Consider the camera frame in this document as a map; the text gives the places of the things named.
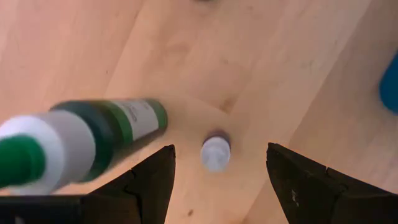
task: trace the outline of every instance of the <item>white label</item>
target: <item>white label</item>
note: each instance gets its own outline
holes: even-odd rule
[[[144,100],[112,100],[130,121],[132,140],[135,141],[158,130],[159,123],[154,109]]]

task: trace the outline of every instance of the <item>green bottle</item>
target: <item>green bottle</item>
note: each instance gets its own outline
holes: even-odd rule
[[[167,127],[166,110],[151,99],[66,101],[51,110],[64,110],[79,116],[93,134],[95,159],[82,181],[103,174],[120,159],[126,146]]]

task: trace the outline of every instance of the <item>blue object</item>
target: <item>blue object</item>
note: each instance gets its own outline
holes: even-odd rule
[[[381,79],[379,91],[384,105],[398,114],[398,53]]]

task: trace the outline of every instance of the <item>green bottle cap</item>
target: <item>green bottle cap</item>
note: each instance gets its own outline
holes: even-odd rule
[[[17,135],[0,139],[0,187],[37,180],[44,169],[44,152],[34,138]]]

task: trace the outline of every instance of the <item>wooden surface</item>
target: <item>wooden surface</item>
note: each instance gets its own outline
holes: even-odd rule
[[[167,223],[287,223],[269,141],[398,193],[398,119],[377,95],[397,11],[396,0],[0,0],[0,120],[71,98],[160,99],[164,137],[59,193],[175,144]],[[200,148],[216,128],[232,157],[211,174]]]

